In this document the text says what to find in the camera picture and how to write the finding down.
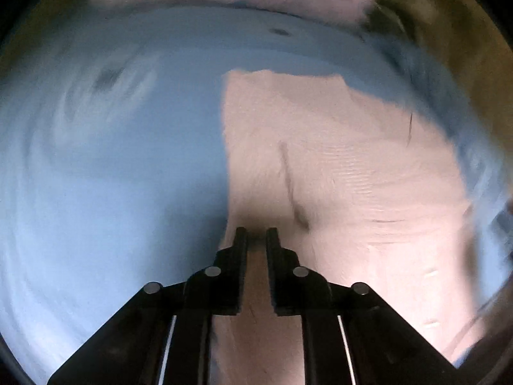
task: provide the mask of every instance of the dark line mark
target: dark line mark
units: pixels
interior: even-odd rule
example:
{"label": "dark line mark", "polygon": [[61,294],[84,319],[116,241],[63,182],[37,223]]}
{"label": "dark line mark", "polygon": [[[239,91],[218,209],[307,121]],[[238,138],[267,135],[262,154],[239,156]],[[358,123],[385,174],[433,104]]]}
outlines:
{"label": "dark line mark", "polygon": [[280,36],[290,36],[290,33],[287,32],[285,29],[272,28],[272,29],[269,29],[269,32],[275,33],[276,35],[280,35]]}
{"label": "dark line mark", "polygon": [[406,143],[406,147],[408,147],[410,145],[410,142],[411,142],[411,124],[413,123],[413,120],[414,120],[414,114],[411,113],[410,114],[410,130],[408,132],[408,142]]}
{"label": "dark line mark", "polygon": [[303,230],[310,231],[310,224],[305,216],[304,208],[294,200],[294,190],[292,187],[292,178],[288,164],[288,150],[287,145],[283,142],[280,143],[280,152],[282,154],[282,162],[285,170],[285,185],[287,187],[288,198],[294,213],[294,221]]}
{"label": "dark line mark", "polygon": [[249,312],[251,313],[251,315],[253,316],[253,321],[255,322],[255,324],[257,323],[257,318],[255,317],[255,313],[253,312],[253,307],[251,306],[251,304],[248,305],[249,306]]}

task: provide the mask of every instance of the white highlight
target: white highlight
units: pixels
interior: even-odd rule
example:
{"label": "white highlight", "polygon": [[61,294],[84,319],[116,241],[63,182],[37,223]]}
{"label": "white highlight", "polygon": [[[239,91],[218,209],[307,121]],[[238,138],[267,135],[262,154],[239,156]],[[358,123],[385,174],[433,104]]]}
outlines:
{"label": "white highlight", "polygon": [[158,385],[163,385],[163,383],[164,383],[164,373],[166,371],[167,357],[169,356],[169,348],[171,347],[171,338],[173,337],[173,331],[174,331],[175,324],[176,324],[176,316],[173,316],[173,320],[171,321],[171,327],[169,328],[169,334],[167,336],[166,350],[164,351],[164,358],[162,359],[162,367],[161,367],[160,374],[158,376]]}
{"label": "white highlight", "polygon": [[351,375],[351,383],[352,383],[352,385],[357,385],[356,378],[355,378],[355,371],[352,366],[351,353],[349,352],[349,346],[347,344],[346,332],[344,330],[344,325],[342,324],[342,317],[338,316],[338,318],[339,318],[340,332],[342,333],[342,339],[344,341],[344,348],[346,350],[347,364],[349,365],[349,373]]}

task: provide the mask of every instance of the dark spot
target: dark spot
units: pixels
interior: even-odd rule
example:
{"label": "dark spot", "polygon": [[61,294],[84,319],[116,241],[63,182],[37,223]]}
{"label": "dark spot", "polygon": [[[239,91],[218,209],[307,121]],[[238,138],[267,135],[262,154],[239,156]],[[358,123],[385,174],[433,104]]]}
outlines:
{"label": "dark spot", "polygon": [[103,70],[94,83],[94,89],[97,91],[106,91],[111,89],[123,72],[123,68]]}
{"label": "dark spot", "polygon": [[272,28],[272,29],[269,29],[269,32],[271,33],[275,33],[276,35],[280,35],[280,36],[290,36],[291,34],[289,32],[287,32],[286,30],[284,29],[275,29],[275,28]]}
{"label": "dark spot", "polygon": [[306,218],[305,209],[297,204],[292,204],[292,212],[294,213],[294,221],[296,224],[301,227],[304,231],[310,231],[310,223]]}

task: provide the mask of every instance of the blue fabric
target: blue fabric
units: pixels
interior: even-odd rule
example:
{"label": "blue fabric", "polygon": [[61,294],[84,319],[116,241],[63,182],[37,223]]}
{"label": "blue fabric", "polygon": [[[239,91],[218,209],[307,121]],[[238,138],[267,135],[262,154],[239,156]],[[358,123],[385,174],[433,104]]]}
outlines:
{"label": "blue fabric", "polygon": [[416,70],[419,52],[366,39],[246,9],[83,9],[1,83],[0,331],[37,384],[146,282],[211,262],[227,219],[221,102],[233,69],[341,74],[416,106],[458,146],[483,261],[503,256],[485,236],[509,224],[496,218],[501,159],[476,120],[458,123],[467,110],[446,114],[457,88],[422,84],[438,66]]}
{"label": "blue fabric", "polygon": [[474,207],[478,264],[477,299],[485,304],[512,270],[513,217],[507,210],[509,187],[503,152],[482,127],[469,99],[451,74],[425,51],[392,37],[365,35],[408,82],[425,104],[420,113],[432,120],[454,144]]}

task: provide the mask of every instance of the metal pin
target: metal pin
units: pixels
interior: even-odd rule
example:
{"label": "metal pin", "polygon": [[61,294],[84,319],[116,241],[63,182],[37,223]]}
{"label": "metal pin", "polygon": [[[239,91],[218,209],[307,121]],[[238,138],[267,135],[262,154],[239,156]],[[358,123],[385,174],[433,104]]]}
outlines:
{"label": "metal pin", "polygon": [[304,278],[308,275],[310,271],[308,270],[308,268],[305,268],[304,266],[297,266],[294,268],[294,270],[292,271],[292,273],[294,275],[296,275],[297,277],[299,278]]}
{"label": "metal pin", "polygon": [[208,268],[205,269],[205,275],[207,277],[213,278],[220,274],[221,274],[221,268],[219,268],[217,266],[209,266]]}
{"label": "metal pin", "polygon": [[364,282],[357,282],[353,284],[352,288],[358,295],[367,295],[370,291],[369,286]]}
{"label": "metal pin", "polygon": [[148,282],[144,287],[143,290],[147,294],[154,294],[160,291],[160,284],[158,282]]}

